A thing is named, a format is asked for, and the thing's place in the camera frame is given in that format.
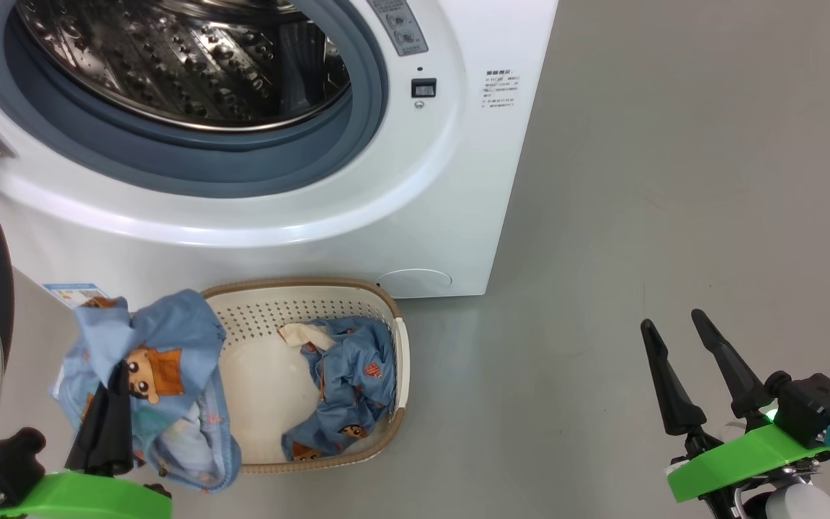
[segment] brown basket rim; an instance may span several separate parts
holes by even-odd
[[[386,293],[385,290],[373,283],[365,282],[365,280],[356,280],[349,278],[283,278],[283,279],[259,279],[259,280],[241,280],[237,283],[227,283],[227,285],[219,285],[208,288],[201,292],[204,299],[213,298],[213,296],[221,296],[224,293],[244,292],[246,290],[256,290],[260,288],[289,288],[290,286],[342,286],[348,288],[359,288],[373,292],[379,296],[389,306],[389,311],[393,313],[394,318],[401,318],[402,312],[399,310],[399,305],[394,299]]]
[[[260,288],[285,288],[291,286],[340,286],[349,288],[359,288],[367,290],[379,296],[389,306],[389,310],[393,313],[394,318],[400,319],[402,312],[399,310],[399,305],[394,299],[390,298],[389,293],[373,283],[365,282],[365,280],[356,280],[349,278],[317,278],[317,277],[303,277],[303,278],[281,278],[281,279],[261,279],[261,280],[244,280],[243,282],[227,283],[227,285],[219,285],[208,288],[201,292],[204,299],[214,298],[214,296],[221,296],[224,293],[244,292],[246,290],[256,290]],[[304,462],[282,462],[282,463],[243,463],[241,466],[241,473],[243,474],[283,474],[287,472],[299,472],[300,470],[314,470],[314,469],[330,469],[335,466],[345,466],[345,464],[359,463],[366,461],[373,456],[377,456],[386,446],[392,441],[396,434],[399,433],[399,428],[402,426],[403,418],[406,416],[406,408],[399,407],[389,417],[389,428],[378,443],[373,444],[364,451],[353,454],[340,454],[340,456],[333,456],[329,458],[321,458],[318,460],[308,460]]]

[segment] control panel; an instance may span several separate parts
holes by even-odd
[[[367,0],[367,3],[380,17],[400,56],[428,52],[428,42],[425,42],[424,34],[421,33],[421,27],[407,0]]]

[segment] printed label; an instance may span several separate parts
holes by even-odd
[[[517,104],[521,76],[511,70],[488,70],[482,84],[482,108],[508,108]]]
[[[77,306],[82,306],[83,303],[92,298],[108,298],[105,292],[102,292],[97,286],[92,283],[56,283],[56,285],[44,285],[48,292],[53,294],[54,298],[63,302],[63,305],[74,309]]]

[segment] small button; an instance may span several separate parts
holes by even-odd
[[[393,32],[393,36],[396,36],[396,42],[401,45],[415,41],[415,37],[408,30],[396,30],[396,32]]]
[[[386,15],[386,21],[389,22],[390,27],[399,27],[401,25],[405,25],[408,20],[406,20],[405,14],[390,13]]]

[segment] blue clothing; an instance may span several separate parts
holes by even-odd
[[[309,362],[319,403],[313,416],[281,438],[287,460],[336,456],[373,433],[396,401],[396,356],[389,328],[373,319],[317,319],[335,341],[327,351],[300,348]]]
[[[207,492],[241,467],[230,434],[218,358],[226,340],[200,293],[185,290],[130,316],[124,298],[75,311],[79,339],[63,359],[53,397],[77,430],[98,389],[125,361],[134,450],[159,475]]]

